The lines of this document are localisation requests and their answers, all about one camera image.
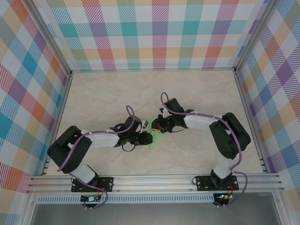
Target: black mounting plate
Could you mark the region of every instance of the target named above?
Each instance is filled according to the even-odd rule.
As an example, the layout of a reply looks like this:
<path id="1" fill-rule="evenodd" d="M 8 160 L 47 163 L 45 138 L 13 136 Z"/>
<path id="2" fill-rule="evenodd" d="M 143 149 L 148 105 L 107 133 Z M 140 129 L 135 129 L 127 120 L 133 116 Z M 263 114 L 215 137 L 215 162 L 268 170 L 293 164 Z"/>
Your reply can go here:
<path id="1" fill-rule="evenodd" d="M 97 192 L 96 189 L 87 187 L 74 179 L 72 181 L 71 192 Z M 99 177 L 96 187 L 101 188 L 107 192 L 113 191 L 113 177 Z"/>
<path id="2" fill-rule="evenodd" d="M 231 186 L 229 184 L 232 185 L 233 191 L 239 190 L 239 184 L 236 176 L 230 176 L 228 181 L 219 188 L 215 187 L 210 178 L 211 176 L 196 176 L 194 178 L 194 182 L 197 185 L 197 191 L 231 191 Z"/>

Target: enclosure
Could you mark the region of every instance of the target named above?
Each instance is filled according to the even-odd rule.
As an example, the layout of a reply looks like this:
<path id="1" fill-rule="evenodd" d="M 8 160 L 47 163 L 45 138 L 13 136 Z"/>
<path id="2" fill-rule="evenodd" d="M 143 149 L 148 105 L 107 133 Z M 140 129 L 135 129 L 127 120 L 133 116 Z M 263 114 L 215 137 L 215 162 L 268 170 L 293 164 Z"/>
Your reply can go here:
<path id="1" fill-rule="evenodd" d="M 299 224 L 298 0 L 0 5 L 1 224 Z M 107 203 L 85 211 L 49 146 L 73 125 L 123 123 L 126 105 L 151 123 L 164 91 L 185 110 L 231 112 L 250 134 L 234 169 L 248 177 L 236 175 L 239 201 L 217 209 L 220 191 L 192 183 L 220 156 L 211 132 L 148 129 L 150 146 L 87 152 L 83 161 L 114 182 Z"/>

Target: marble-pattern surface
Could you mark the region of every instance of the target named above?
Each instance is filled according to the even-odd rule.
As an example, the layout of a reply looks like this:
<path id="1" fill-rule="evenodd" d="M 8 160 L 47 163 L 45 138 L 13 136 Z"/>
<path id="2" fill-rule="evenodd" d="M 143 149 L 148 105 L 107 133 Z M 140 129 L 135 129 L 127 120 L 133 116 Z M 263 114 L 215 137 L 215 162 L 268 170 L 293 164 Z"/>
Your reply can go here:
<path id="1" fill-rule="evenodd" d="M 128 117 L 126 105 L 142 120 L 157 117 L 162 91 L 184 109 L 213 115 L 232 112 L 250 134 L 232 71 L 134 71 L 74 74 L 58 135 L 71 125 L 89 131 L 113 127 Z M 151 150 L 89 150 L 84 162 L 102 175 L 197 174 L 210 173 L 219 156 L 210 132 L 186 129 L 164 134 Z M 253 142 L 242 156 L 236 171 L 262 172 Z M 47 175 L 61 174 L 57 168 L 51 162 Z"/>

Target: plaid backdrop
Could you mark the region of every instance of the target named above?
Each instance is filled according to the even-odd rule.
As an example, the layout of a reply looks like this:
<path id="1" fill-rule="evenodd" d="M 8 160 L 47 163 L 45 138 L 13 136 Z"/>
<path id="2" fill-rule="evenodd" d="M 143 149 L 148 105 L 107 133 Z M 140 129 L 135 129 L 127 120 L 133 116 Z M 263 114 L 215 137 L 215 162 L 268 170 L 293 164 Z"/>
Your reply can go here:
<path id="1" fill-rule="evenodd" d="M 268 163 L 281 174 L 299 222 L 300 0 L 280 2 L 240 78 Z"/>
<path id="2" fill-rule="evenodd" d="M 13 225 L 52 136 L 67 76 L 21 0 L 0 0 L 0 225 Z"/>
<path id="3" fill-rule="evenodd" d="M 255 18 L 255 5 L 266 2 L 35 0 L 66 60 L 79 70 L 231 68 L 238 42 L 252 33 L 248 21 L 263 12 Z"/>

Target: green object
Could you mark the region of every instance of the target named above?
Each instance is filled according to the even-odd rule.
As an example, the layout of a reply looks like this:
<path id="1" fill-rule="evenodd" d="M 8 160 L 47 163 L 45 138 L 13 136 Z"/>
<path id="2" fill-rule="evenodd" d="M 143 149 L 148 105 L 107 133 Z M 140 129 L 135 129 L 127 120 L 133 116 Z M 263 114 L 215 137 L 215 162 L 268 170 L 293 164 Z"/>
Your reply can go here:
<path id="1" fill-rule="evenodd" d="M 147 132 L 150 133 L 153 137 L 153 142 L 149 145 L 149 149 L 154 149 L 155 145 L 158 143 L 158 141 L 163 136 L 162 133 L 155 132 L 151 130 L 151 124 L 155 120 L 155 118 L 147 119 L 148 125 L 147 125 Z"/>

